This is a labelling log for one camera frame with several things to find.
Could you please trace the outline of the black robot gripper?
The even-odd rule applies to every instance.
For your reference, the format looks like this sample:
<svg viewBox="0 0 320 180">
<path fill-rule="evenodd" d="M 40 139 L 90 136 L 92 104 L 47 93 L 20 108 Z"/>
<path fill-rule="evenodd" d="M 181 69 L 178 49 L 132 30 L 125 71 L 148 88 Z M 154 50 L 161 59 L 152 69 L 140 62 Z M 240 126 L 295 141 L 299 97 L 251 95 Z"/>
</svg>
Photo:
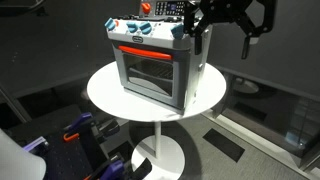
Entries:
<svg viewBox="0 0 320 180">
<path fill-rule="evenodd" d="M 264 7 L 262 24 L 256 26 L 249 15 L 247 8 L 253 1 Z M 187 2 L 184 7 L 183 32 L 194 38 L 194 54 L 202 52 L 202 33 L 213 23 L 236 24 L 246 34 L 243 43 L 241 58 L 249 55 L 250 46 L 256 44 L 263 33 L 270 32 L 275 23 L 277 0 L 201 0 L 200 3 Z M 194 25 L 196 12 L 203 14 L 197 25 Z"/>
</svg>

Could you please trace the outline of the white rounded robot base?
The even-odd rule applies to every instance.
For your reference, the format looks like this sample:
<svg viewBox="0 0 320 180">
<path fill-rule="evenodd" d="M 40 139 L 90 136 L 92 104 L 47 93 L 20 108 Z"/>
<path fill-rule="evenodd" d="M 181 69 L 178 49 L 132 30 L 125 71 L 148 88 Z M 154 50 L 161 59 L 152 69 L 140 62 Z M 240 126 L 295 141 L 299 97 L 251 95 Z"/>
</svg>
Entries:
<svg viewBox="0 0 320 180">
<path fill-rule="evenodd" d="M 31 154 L 0 129 L 0 180 L 43 180 L 46 162 Z"/>
</svg>

